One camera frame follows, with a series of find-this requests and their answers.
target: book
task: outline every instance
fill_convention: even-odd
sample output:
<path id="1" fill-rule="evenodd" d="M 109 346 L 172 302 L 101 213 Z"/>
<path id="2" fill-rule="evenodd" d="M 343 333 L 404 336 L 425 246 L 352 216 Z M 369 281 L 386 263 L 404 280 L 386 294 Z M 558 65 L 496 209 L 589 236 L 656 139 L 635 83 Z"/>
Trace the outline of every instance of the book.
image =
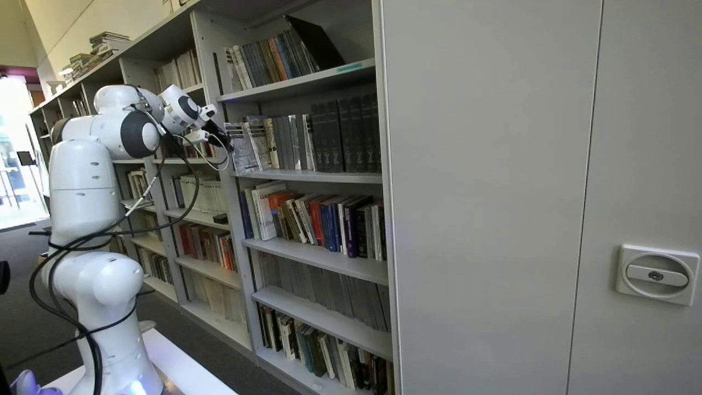
<path id="1" fill-rule="evenodd" d="M 338 54 L 336 44 L 322 26 L 294 15 L 284 15 L 284 20 L 295 30 L 320 71 L 343 65 L 343 58 Z"/>
<path id="2" fill-rule="evenodd" d="M 298 340 L 300 340 L 302 362 L 306 372 L 322 378 L 326 368 L 324 368 L 320 344 L 315 342 L 315 330 L 302 326 Z"/>
<path id="3" fill-rule="evenodd" d="M 201 216 L 218 216 L 225 213 L 225 197 L 217 179 L 199 179 L 194 185 L 194 176 L 179 176 L 179 188 L 183 197 L 183 207 L 193 203 L 193 213 Z"/>
<path id="4" fill-rule="evenodd" d="M 324 336 L 324 333 L 317 333 L 317 336 L 315 336 L 315 342 L 317 342 L 317 346 L 320 346 L 320 351 L 322 351 L 326 378 L 336 381 L 336 368 L 333 368 L 333 362 L 330 362 L 326 336 Z"/>
<path id="5" fill-rule="evenodd" d="M 250 140 L 250 147 L 251 147 L 251 152 L 255 152 L 257 170 L 258 170 L 258 171 L 274 170 L 274 164 L 271 164 L 271 161 L 270 161 L 270 147 L 268 147 L 263 120 L 250 116 L 250 118 L 243 123 L 243 133 L 246 133 L 246 139 Z"/>
<path id="6" fill-rule="evenodd" d="M 292 318 L 286 316 L 277 316 L 279 318 L 279 333 L 281 333 L 281 346 L 283 346 L 283 354 L 286 361 L 295 361 L 295 354 L 294 354 L 294 332 L 292 332 Z"/>
<path id="7" fill-rule="evenodd" d="M 230 157 L 237 173 L 258 170 L 255 147 L 243 129 L 243 123 L 223 123 L 223 135 L 230 139 Z"/>
<path id="8" fill-rule="evenodd" d="M 271 193 L 279 193 L 279 191 L 284 191 L 284 185 L 264 182 L 264 185 L 257 185 L 251 188 L 251 193 L 250 193 L 261 240 L 274 240 L 277 238 L 277 225 L 274 225 L 274 217 L 271 217 L 271 210 L 270 210 L 264 197 L 271 195 Z"/>
<path id="9" fill-rule="evenodd" d="M 352 375 L 352 346 L 346 344 L 343 340 L 336 340 L 338 344 L 338 357 L 339 357 L 339 372 L 341 372 L 341 385 L 348 387 L 348 388 L 357 388 L 356 387 L 356 375 Z"/>

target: bookshelf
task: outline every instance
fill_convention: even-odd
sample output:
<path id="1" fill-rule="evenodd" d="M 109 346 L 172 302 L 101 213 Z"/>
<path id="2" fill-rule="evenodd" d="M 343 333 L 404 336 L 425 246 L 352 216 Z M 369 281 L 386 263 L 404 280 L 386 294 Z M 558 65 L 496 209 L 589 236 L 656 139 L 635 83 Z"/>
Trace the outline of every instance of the bookshelf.
<path id="1" fill-rule="evenodd" d="M 380 171 L 380 168 L 371 168 L 371 153 L 380 157 L 380 152 L 371 149 L 373 140 L 380 140 L 381 129 L 377 123 L 377 115 L 371 116 L 371 109 L 374 108 L 371 108 L 371 102 L 365 102 L 365 97 L 374 97 L 377 92 L 373 2 L 343 2 L 346 24 L 339 23 L 336 7 L 338 2 L 320 0 L 306 2 L 294 13 L 324 26 L 328 37 L 343 56 L 341 65 L 257 86 L 243 81 L 246 77 L 240 77 L 243 72 L 240 65 L 237 65 L 237 58 L 240 58 L 243 54 L 243 61 L 251 61 L 250 58 L 246 59 L 246 46 L 251 46 L 251 41 L 257 41 L 257 46 L 261 49 L 261 41 L 270 44 L 270 37 L 277 40 L 281 35 L 284 40 L 286 26 L 281 24 L 284 11 L 281 11 L 277 18 L 263 18 L 268 23 L 261 23 L 255 28 L 240 33 L 233 30 L 225 49 L 235 54 L 235 49 L 239 46 L 237 51 L 240 54 L 230 58 L 233 65 L 223 65 L 223 71 L 228 74 L 222 72 L 222 80 L 233 81 L 222 83 L 222 94 L 217 97 L 217 102 L 223 108 L 223 120 L 240 125 L 243 133 L 255 129 L 261 123 L 268 133 L 268 145 L 263 145 L 263 152 L 270 153 L 274 147 L 274 153 L 279 157 L 277 164 L 271 164 L 271 158 L 270 163 L 263 161 L 268 164 L 258 168 L 235 164 L 235 171 L 225 181 L 230 188 L 228 195 L 233 197 L 230 221 L 237 262 L 240 263 L 240 287 L 246 289 L 243 294 L 247 304 L 255 356 L 304 394 L 371 394 L 373 387 L 369 385 L 357 385 L 333 375 L 330 372 L 338 368 L 338 365 L 333 362 L 324 362 L 326 372 L 320 373 L 308 367 L 308 357 L 295 357 L 292 356 L 294 351 L 274 346 L 277 340 L 284 342 L 284 326 L 294 323 L 295 336 L 312 333 L 314 342 L 317 338 L 333 338 L 343 344 L 338 349 L 338 354 L 350 349 L 361 356 L 369 354 L 373 356 L 373 361 L 381 361 L 384 367 L 393 367 L 393 330 L 387 323 L 390 281 L 386 253 L 377 253 L 380 259 L 373 257 L 369 249 L 384 246 L 380 246 L 380 242 L 374 244 L 374 240 L 371 240 L 371 233 L 356 228 L 356 225 L 360 225 L 360 217 L 369 220 L 364 221 L 369 226 L 371 220 L 377 221 L 374 213 L 381 213 L 384 203 L 384 173 Z M 322 115 L 314 118 L 314 109 L 317 104 L 364 105 L 352 108 L 352 120 L 356 125 L 360 125 L 356 129 L 357 137 L 350 137 L 350 123 L 341 125 L 346 129 L 343 137 L 350 137 L 343 145 L 348 152 L 343 153 L 361 157 L 361 161 L 341 163 L 338 170 L 320 170 L 317 157 L 312 153 L 315 147 L 324 147 L 320 140 L 314 140 L 314 137 L 308 137 L 304 145 L 298 145 L 300 139 L 284 140 L 284 135 L 294 137 L 300 129 L 302 139 L 306 139 L 306 125 L 322 125 Z M 298 145 L 298 152 L 306 147 L 314 149 L 298 157 L 294 153 L 294 161 L 284 161 L 284 157 L 289 153 L 284 152 L 286 145 Z M 348 205 L 339 207 L 338 213 L 341 213 L 341 217 L 352 225 L 348 238 L 350 233 L 356 238 L 360 238 L 361 233 L 369 236 L 364 238 L 364 253 L 356 250 L 360 249 L 357 242 L 356 249 L 346 244 L 346 253 L 336 250 L 328 244 L 320 244 L 315 240 L 317 236 L 312 236 L 312 221 L 302 225 L 304 230 L 295 228 L 298 233 L 304 233 L 306 240 L 284 236 L 284 226 L 289 226 L 289 233 L 294 230 L 289 221 L 281 220 L 283 213 L 286 210 L 289 216 L 295 216 L 298 221 L 304 221 L 304 216 L 312 217 L 312 205 L 326 203 L 326 207 L 330 207 L 328 199 L 315 203 L 320 195 L 330 199 L 338 197 L 339 205 Z M 377 226 L 374 236 L 377 240 L 384 240 L 384 226 Z M 330 302 L 330 283 L 341 285 L 336 289 L 336 294 L 341 294 L 338 302 Z M 324 346 L 324 342 L 320 342 L 320 349 L 322 354 L 330 354 L 333 344 Z"/>
<path id="2" fill-rule="evenodd" d="M 341 344 L 343 357 L 373 356 L 377 367 L 390 372 L 386 381 L 393 381 L 390 263 L 384 253 L 387 249 L 384 236 L 387 217 L 381 207 L 386 176 L 380 171 L 377 142 L 384 129 L 377 109 L 371 108 L 377 90 L 381 90 L 374 83 L 374 0 L 341 2 L 343 13 L 338 7 L 338 0 L 191 2 L 31 115 L 34 133 L 48 137 L 62 118 L 94 115 L 91 97 L 105 83 L 132 83 L 152 92 L 160 92 L 164 83 L 177 83 L 193 102 L 215 104 L 222 125 L 261 118 L 281 125 L 279 137 L 306 139 L 304 147 L 300 140 L 281 140 L 277 170 L 235 170 L 230 157 L 212 147 L 207 147 L 211 158 L 191 157 L 188 163 L 168 152 L 139 161 L 113 161 L 121 188 L 119 205 L 125 210 L 133 209 L 133 203 L 156 179 L 147 203 L 133 209 L 121 226 L 125 233 L 121 236 L 123 253 L 143 263 L 144 285 L 177 304 L 204 327 L 250 351 L 263 367 L 302 394 L 371 394 L 373 388 L 360 388 L 360 383 L 352 383 L 361 378 L 333 378 L 330 372 L 339 367 L 328 361 L 326 375 L 317 375 L 308 372 L 308 357 L 304 361 L 300 351 L 294 361 L 283 356 L 281 349 L 271 349 L 277 340 L 264 333 L 271 327 L 261 320 L 263 309 L 277 320 L 294 323 L 315 340 L 333 338 Z M 302 71 L 302 56 L 292 51 L 289 40 L 294 35 L 284 13 L 320 24 L 343 61 L 330 69 L 308 65 L 308 71 Z M 270 59 L 264 65 L 279 69 L 279 77 L 270 74 L 263 81 L 263 74 L 250 74 L 263 83 L 246 86 L 239 80 L 240 74 L 233 71 L 228 56 L 235 46 L 264 51 L 261 41 L 270 51 L 281 51 L 274 65 Z M 326 120 L 339 116 L 338 127 L 343 127 L 343 139 L 350 140 L 326 140 L 322 145 L 304 137 L 312 125 L 322 125 L 322 116 Z M 322 157 L 312 153 L 315 147 L 324 152 L 326 168 L 330 157 L 357 157 L 357 163 L 336 163 L 336 170 L 324 170 Z M 48 149 L 50 140 L 43 139 L 43 161 L 48 161 Z M 294 158 L 300 153 L 294 153 L 294 149 L 308 149 L 304 163 Z M 183 216 L 193 176 L 199 179 L 201 188 L 193 210 Z M 306 242 L 294 236 L 271 240 L 250 236 L 251 228 L 246 226 L 250 213 L 243 209 L 250 203 L 246 193 L 257 195 L 268 185 L 283 185 L 284 191 L 294 193 L 294 199 L 338 199 L 339 221 L 336 230 L 339 230 L 341 220 L 348 220 L 348 225 L 352 221 L 348 236 L 341 236 L 338 246 L 324 246 L 322 238 L 314 246 L 312 240 L 317 236 L 312 233 L 317 230 L 312 230 L 312 220 L 304 221 Z M 302 207 L 292 207 L 289 213 L 308 210 Z M 341 298 L 348 302 L 339 308 L 324 292 L 300 292 L 292 285 L 295 276 L 343 283 Z"/>

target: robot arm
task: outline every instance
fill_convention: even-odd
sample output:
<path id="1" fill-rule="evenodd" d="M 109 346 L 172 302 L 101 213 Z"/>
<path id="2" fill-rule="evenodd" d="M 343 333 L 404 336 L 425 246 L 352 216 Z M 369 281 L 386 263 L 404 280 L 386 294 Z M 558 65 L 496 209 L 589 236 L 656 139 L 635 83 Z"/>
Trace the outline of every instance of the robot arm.
<path id="1" fill-rule="evenodd" d="M 75 246 L 76 240 L 102 236 L 121 217 L 119 186 L 112 161 L 152 157 L 164 135 L 188 137 L 212 125 L 215 108 L 194 105 L 171 86 L 160 97 L 133 86 L 105 86 L 94 97 L 94 116 L 70 118 L 48 164 L 53 246 Z M 84 249 L 101 249 L 91 238 Z M 94 351 L 79 342 L 85 375 L 71 395 L 87 395 L 102 372 L 102 394 L 125 395 L 132 387 L 147 395 L 160 394 L 160 381 L 139 344 L 133 298 L 143 283 L 135 262 L 108 250 L 66 253 L 42 267 L 50 292 L 71 302 L 79 323 L 94 336 L 102 368 L 91 368 Z"/>

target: row of books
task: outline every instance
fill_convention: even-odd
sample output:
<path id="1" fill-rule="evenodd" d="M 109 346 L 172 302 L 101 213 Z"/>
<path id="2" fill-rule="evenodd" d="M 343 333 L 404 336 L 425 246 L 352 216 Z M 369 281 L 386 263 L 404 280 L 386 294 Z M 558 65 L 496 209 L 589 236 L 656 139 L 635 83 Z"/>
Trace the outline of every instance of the row of books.
<path id="1" fill-rule="evenodd" d="M 125 191 L 123 195 L 137 199 L 148 186 L 147 171 L 143 168 L 127 171 L 127 186 L 130 186 L 130 191 Z"/>
<path id="2" fill-rule="evenodd" d="M 380 171 L 374 94 L 314 104 L 308 123 L 317 171 Z"/>
<path id="3" fill-rule="evenodd" d="M 167 257 L 153 254 L 147 249 L 137 249 L 137 262 L 139 262 L 147 276 L 156 276 L 164 283 L 172 283 L 172 274 L 171 274 Z"/>
<path id="4" fill-rule="evenodd" d="M 156 80 L 158 80 L 158 90 L 164 90 L 171 83 L 182 86 L 182 89 L 191 89 L 191 86 L 201 83 L 194 51 L 188 49 L 186 54 L 179 54 L 177 58 L 158 67 Z"/>
<path id="5" fill-rule="evenodd" d="M 250 170 L 315 170 L 306 115 L 246 116 L 246 123 L 225 123 L 223 127 L 239 173 Z"/>
<path id="6" fill-rule="evenodd" d="M 130 254 L 123 238 L 109 240 L 109 253 Z"/>
<path id="7" fill-rule="evenodd" d="M 308 373 L 348 388 L 395 394 L 390 362 L 270 308 L 258 308 L 258 320 L 263 346 L 302 362 Z"/>
<path id="8" fill-rule="evenodd" d="M 215 149 L 205 140 L 175 140 L 171 137 L 160 139 L 160 145 L 156 149 L 156 161 L 161 158 L 212 158 Z"/>
<path id="9" fill-rule="evenodd" d="M 302 195 L 283 182 L 239 191 L 247 240 L 292 240 L 361 259 L 386 259 L 384 205 L 373 195 Z"/>
<path id="10" fill-rule="evenodd" d="M 68 112 L 70 112 L 70 116 L 87 116 L 90 115 L 84 99 L 71 99 Z"/>
<path id="11" fill-rule="evenodd" d="M 230 80 L 239 90 L 317 71 L 308 51 L 292 28 L 258 41 L 235 44 L 223 54 Z"/>
<path id="12" fill-rule="evenodd" d="M 225 213 L 225 197 L 223 197 L 222 182 L 217 179 L 172 176 L 171 185 L 172 185 L 172 197 L 175 197 L 172 209 L 186 209 L 193 203 L 194 188 L 198 188 L 198 199 L 193 203 L 191 213 L 211 216 L 211 217 Z"/>
<path id="13" fill-rule="evenodd" d="M 243 323 L 243 298 L 237 289 L 186 267 L 182 267 L 182 281 L 191 304 L 198 304 L 225 320 Z"/>
<path id="14" fill-rule="evenodd" d="M 182 257 L 222 265 L 223 270 L 237 267 L 230 233 L 194 225 L 177 225 L 175 242 Z"/>
<path id="15" fill-rule="evenodd" d="M 373 330 L 390 332 L 390 298 L 386 285 L 277 257 L 268 257 L 258 270 L 268 285 L 277 285 Z"/>
<path id="16" fill-rule="evenodd" d="M 158 217 L 148 210 L 133 210 L 130 216 L 130 230 L 133 230 L 135 238 L 160 240 Z"/>
<path id="17" fill-rule="evenodd" d="M 235 171 L 377 173 L 380 129 L 374 94 L 312 105 L 312 115 L 246 116 L 225 123 Z"/>

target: black cable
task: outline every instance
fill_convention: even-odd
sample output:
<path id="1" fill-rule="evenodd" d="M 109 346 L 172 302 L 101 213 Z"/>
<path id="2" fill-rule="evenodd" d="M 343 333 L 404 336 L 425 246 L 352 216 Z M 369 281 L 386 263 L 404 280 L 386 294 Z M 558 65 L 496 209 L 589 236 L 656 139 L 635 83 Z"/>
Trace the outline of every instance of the black cable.
<path id="1" fill-rule="evenodd" d="M 29 281 L 29 285 L 31 285 L 29 292 L 31 292 L 31 298 L 32 298 L 42 309 L 46 309 L 48 315 L 53 315 L 53 316 L 70 323 L 70 326 L 85 338 L 85 342 L 87 342 L 87 346 L 90 346 L 90 356 L 91 356 L 91 367 L 94 367 L 94 373 L 96 373 L 96 375 L 94 375 L 91 394 L 98 395 L 98 394 L 101 394 L 101 387 L 102 387 L 102 375 L 101 375 L 101 373 L 102 373 L 102 356 L 101 356 L 101 351 L 98 351 L 96 340 L 91 338 L 91 333 L 90 333 L 79 320 L 75 320 L 70 315 L 66 315 L 59 306 L 50 308 L 48 304 L 43 304 L 43 302 L 39 298 L 36 289 L 34 289 L 34 285 L 36 285 L 36 274 L 39 274 L 55 257 L 57 257 L 57 262 L 53 263 L 53 270 L 62 263 L 62 259 L 63 259 L 66 254 L 70 254 L 70 246 L 81 246 L 81 244 L 85 244 L 85 242 L 90 242 L 90 238 L 81 238 L 81 240 L 68 244 L 68 249 L 62 249 L 62 250 L 48 254 L 48 257 L 32 270 L 31 281 Z M 50 294 L 53 302 L 57 304 L 55 287 L 53 287 L 53 280 L 48 280 L 48 294 Z"/>
<path id="2" fill-rule="evenodd" d="M 96 332 L 105 332 L 105 330 L 109 330 L 109 327 L 115 327 L 115 326 L 121 326 L 123 320 L 127 320 L 133 311 L 135 311 L 135 304 L 133 304 L 133 308 L 130 309 L 130 315 L 125 315 L 121 320 L 113 320 L 112 326 L 105 326 L 105 327 L 96 327 L 96 330 L 91 330 L 90 333 L 96 333 Z M 32 361 L 36 361 L 36 357 L 42 357 L 42 356 L 48 356 L 48 354 L 53 354 L 53 351 L 57 351 L 57 349 L 63 349 L 63 346 L 81 340 L 81 338 L 84 338 L 84 336 L 71 336 L 71 338 L 63 340 L 63 342 L 57 342 L 57 344 L 53 344 L 53 346 L 46 346 L 46 349 L 42 349 L 42 351 L 34 351 L 34 354 L 31 354 L 31 356 L 26 356 L 26 357 L 20 357 L 20 361 L 6 365 L 6 368 L 17 368 L 17 367 L 22 367 L 22 365 L 29 365 L 29 362 L 32 362 Z"/>

